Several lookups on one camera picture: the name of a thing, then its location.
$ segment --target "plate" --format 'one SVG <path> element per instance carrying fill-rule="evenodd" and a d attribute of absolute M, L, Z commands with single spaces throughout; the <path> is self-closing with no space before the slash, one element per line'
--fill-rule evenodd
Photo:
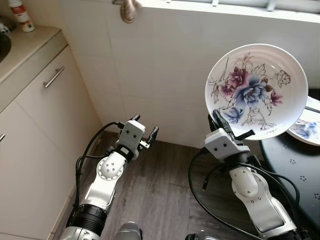
<path fill-rule="evenodd" d="M 238 47 L 212 68 L 205 84 L 205 103 L 229 122 L 234 134 L 253 130 L 248 140 L 262 140 L 287 131 L 302 114 L 308 83 L 299 62 L 268 44 Z"/>
<path fill-rule="evenodd" d="M 310 107 L 320 109 L 320 101 L 308 97 Z M 320 113 L 305 109 L 298 121 L 286 131 L 294 138 L 310 145 L 320 146 Z"/>

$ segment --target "black table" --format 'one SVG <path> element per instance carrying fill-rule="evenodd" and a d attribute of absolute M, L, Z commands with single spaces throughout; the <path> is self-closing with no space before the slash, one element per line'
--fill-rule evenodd
<path fill-rule="evenodd" d="M 290 179 L 300 191 L 300 212 L 312 228 L 320 230 L 320 147 L 303 143 L 286 132 L 260 141 L 271 170 Z M 294 188 L 280 180 L 295 199 Z"/>

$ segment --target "metal handle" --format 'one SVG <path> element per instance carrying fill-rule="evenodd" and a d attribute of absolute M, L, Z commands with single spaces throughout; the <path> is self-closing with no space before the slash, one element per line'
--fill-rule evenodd
<path fill-rule="evenodd" d="M 45 81 L 43 83 L 44 88 L 47 89 L 53 83 L 53 81 L 56 80 L 56 78 L 63 72 L 63 70 L 65 70 L 64 66 L 62 66 L 60 69 L 57 68 L 55 70 L 55 75 L 51 78 L 51 80 L 50 81 Z"/>
<path fill-rule="evenodd" d="M 5 136 L 6 136 L 5 134 L 1 134 L 1 135 L 0 135 L 0 142 L 2 141 L 2 139 L 5 138 Z"/>

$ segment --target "purple peony pattern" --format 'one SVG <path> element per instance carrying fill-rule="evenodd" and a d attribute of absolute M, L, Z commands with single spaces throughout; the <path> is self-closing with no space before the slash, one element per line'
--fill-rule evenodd
<path fill-rule="evenodd" d="M 251 61 L 254 56 L 248 52 L 242 58 L 237 58 L 234 62 L 232 72 L 227 73 L 229 58 L 226 61 L 225 69 L 219 79 L 208 79 L 208 84 L 213 86 L 211 97 L 214 104 L 219 98 L 224 98 L 227 105 L 219 110 L 231 124 L 238 124 L 244 118 L 245 109 L 249 109 L 242 126 L 260 126 L 261 131 L 269 130 L 276 125 L 266 121 L 261 112 L 261 103 L 268 112 L 272 114 L 275 107 L 283 103 L 283 96 L 277 93 L 276 88 L 282 88 L 290 84 L 291 77 L 283 70 L 269 77 L 265 63 L 254 65 Z"/>

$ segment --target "white bottle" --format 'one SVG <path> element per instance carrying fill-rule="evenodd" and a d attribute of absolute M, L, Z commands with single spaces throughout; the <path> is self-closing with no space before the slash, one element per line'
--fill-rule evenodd
<path fill-rule="evenodd" d="M 35 30 L 35 26 L 21 0 L 9 0 L 9 7 L 24 32 L 31 32 Z"/>

